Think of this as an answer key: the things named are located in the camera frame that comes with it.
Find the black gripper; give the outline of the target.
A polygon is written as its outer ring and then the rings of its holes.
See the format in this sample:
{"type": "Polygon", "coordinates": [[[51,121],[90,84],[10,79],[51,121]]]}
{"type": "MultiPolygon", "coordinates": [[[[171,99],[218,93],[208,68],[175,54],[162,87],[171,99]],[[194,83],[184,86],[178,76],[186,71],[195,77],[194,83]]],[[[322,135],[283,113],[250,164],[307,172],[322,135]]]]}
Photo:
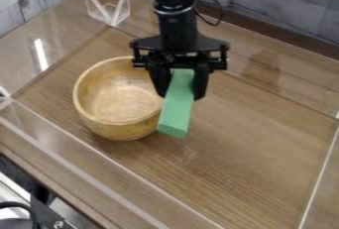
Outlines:
{"type": "Polygon", "coordinates": [[[195,99],[206,96],[210,72],[228,66],[230,44],[200,33],[195,8],[183,12],[155,11],[159,34],[131,41],[132,64],[148,70],[156,93],[166,96],[171,81],[171,68],[195,69],[195,99]]]}

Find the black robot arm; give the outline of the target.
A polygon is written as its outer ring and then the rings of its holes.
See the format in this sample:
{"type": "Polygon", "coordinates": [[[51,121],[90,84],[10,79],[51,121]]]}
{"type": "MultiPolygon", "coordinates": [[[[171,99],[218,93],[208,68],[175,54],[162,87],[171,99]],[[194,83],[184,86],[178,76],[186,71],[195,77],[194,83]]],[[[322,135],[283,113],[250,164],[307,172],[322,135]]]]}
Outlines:
{"type": "Polygon", "coordinates": [[[158,94],[164,97],[174,79],[172,69],[192,69],[194,99],[206,97],[210,74],[228,67],[230,43],[200,33],[196,0],[154,0],[159,34],[130,42],[132,64],[148,70],[158,94]]]}

